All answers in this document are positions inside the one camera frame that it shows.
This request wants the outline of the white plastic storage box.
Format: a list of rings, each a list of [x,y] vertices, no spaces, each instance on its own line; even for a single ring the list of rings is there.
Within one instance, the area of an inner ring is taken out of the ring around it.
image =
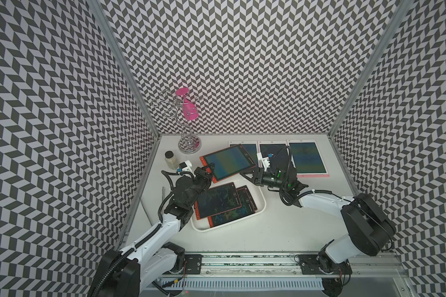
[[[265,199],[260,187],[255,186],[254,184],[251,184],[251,182],[247,181],[246,179],[244,179],[241,176],[240,177],[233,176],[233,177],[229,178],[229,181],[234,182],[235,185],[238,187],[240,187],[240,186],[247,187],[247,192],[251,195],[251,197],[253,198],[253,200],[255,202],[255,207],[256,207],[255,212],[248,216],[245,216],[245,217],[242,217],[239,219],[230,220],[229,222],[226,222],[226,223],[222,223],[218,226],[216,226],[214,224],[213,219],[211,220],[211,222],[205,222],[204,220],[198,220],[196,213],[194,212],[190,222],[192,224],[192,228],[195,231],[204,233],[204,232],[208,232],[208,231],[217,230],[218,228],[224,228],[226,226],[242,222],[243,220],[254,218],[257,215],[262,214],[266,210],[266,205],[267,205],[266,199]]]

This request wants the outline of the pink writing tablet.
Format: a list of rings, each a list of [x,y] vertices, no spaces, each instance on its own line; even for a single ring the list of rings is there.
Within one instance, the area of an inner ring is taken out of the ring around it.
[[[286,141],[258,141],[261,158],[266,158],[268,154],[275,155],[281,149],[281,152],[277,156],[277,160],[281,161],[283,164],[287,163],[288,158],[286,146]]]
[[[253,161],[259,165],[257,153],[259,153],[257,141],[229,141],[229,147],[241,144],[243,148],[249,153]]]
[[[316,140],[287,140],[298,178],[328,178],[330,176]]]

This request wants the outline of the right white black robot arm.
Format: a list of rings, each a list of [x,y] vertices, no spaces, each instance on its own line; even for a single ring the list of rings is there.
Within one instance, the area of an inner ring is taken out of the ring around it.
[[[373,198],[364,193],[339,196],[329,190],[310,189],[297,178],[289,146],[266,158],[259,156],[261,167],[241,172],[255,186],[266,186],[279,194],[286,206],[315,209],[340,219],[347,234],[331,240],[317,254],[302,254],[297,260],[302,273],[351,274],[349,259],[360,254],[376,256],[394,243],[396,226]]]

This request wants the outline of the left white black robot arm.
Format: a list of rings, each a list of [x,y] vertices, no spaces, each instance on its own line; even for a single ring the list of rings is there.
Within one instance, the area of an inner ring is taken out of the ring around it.
[[[107,251],[101,258],[88,296],[137,297],[168,271],[179,272],[185,250],[170,242],[191,219],[193,206],[205,193],[214,176],[214,164],[180,174],[171,181],[170,193],[157,211],[159,219],[151,229],[119,251]]]

